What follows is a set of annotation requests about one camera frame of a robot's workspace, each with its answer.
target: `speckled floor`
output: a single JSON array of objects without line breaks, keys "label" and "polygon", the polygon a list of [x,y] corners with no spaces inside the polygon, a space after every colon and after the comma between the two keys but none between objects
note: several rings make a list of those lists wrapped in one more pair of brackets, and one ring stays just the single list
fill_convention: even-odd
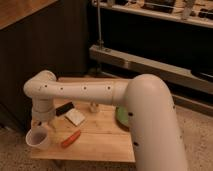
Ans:
[{"label": "speckled floor", "polygon": [[[178,107],[191,171],[213,170],[213,117]],[[61,169],[50,160],[32,160],[24,136],[0,129],[0,171],[135,171],[132,163],[66,161]]]}]

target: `metal rack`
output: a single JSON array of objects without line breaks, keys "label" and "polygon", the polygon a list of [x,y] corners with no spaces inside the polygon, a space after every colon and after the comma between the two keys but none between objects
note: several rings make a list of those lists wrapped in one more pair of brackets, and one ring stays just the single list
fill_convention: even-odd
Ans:
[{"label": "metal rack", "polygon": [[[191,1],[189,5],[186,5],[183,9],[183,13],[180,14],[168,14],[163,12],[156,12],[146,9],[132,9],[126,6],[114,4],[114,0],[108,0],[107,2],[101,2],[100,0],[92,1],[93,5],[97,7],[98,14],[98,27],[99,27],[99,45],[92,45],[90,48],[90,58],[98,61],[99,63],[107,63],[120,68],[125,68],[139,73],[152,73],[158,75],[162,79],[181,85],[187,88],[198,90],[204,93],[213,95],[213,83],[199,79],[191,74],[191,70],[177,67],[174,65],[157,62],[155,60],[146,59],[141,56],[132,55],[129,53],[120,52],[114,49],[109,49],[103,46],[102,32],[101,32],[101,15],[100,9],[114,10],[124,13],[142,15],[152,18],[158,18],[163,20],[175,21],[185,24],[191,24],[196,26],[202,26],[207,28],[213,28],[213,22],[207,19],[199,20],[198,18],[192,18],[188,16],[190,10],[192,10],[195,1]],[[191,109],[204,112],[212,115],[213,107],[211,104],[202,104],[200,102],[187,99],[178,95],[173,96],[175,102],[179,105],[189,107]]]}]

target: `paper cup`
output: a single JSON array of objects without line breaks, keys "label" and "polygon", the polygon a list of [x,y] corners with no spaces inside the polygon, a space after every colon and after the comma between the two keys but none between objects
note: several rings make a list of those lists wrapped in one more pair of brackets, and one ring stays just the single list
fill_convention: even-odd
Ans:
[{"label": "paper cup", "polygon": [[26,143],[30,147],[46,150],[50,146],[50,137],[44,127],[36,126],[28,131]]}]

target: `green bowl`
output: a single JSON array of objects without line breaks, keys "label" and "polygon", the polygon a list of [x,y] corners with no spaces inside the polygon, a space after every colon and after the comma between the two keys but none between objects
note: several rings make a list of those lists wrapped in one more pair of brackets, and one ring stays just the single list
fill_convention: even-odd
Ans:
[{"label": "green bowl", "polygon": [[129,127],[128,111],[124,107],[116,108],[116,119],[124,126]]}]

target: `black cabinet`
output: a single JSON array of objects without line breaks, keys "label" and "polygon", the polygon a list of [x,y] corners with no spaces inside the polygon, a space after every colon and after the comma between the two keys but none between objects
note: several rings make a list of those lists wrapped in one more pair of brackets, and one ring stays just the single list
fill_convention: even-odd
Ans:
[{"label": "black cabinet", "polygon": [[31,100],[23,85],[37,72],[48,69],[58,76],[86,72],[87,3],[61,0],[0,31],[0,123],[27,129]]}]

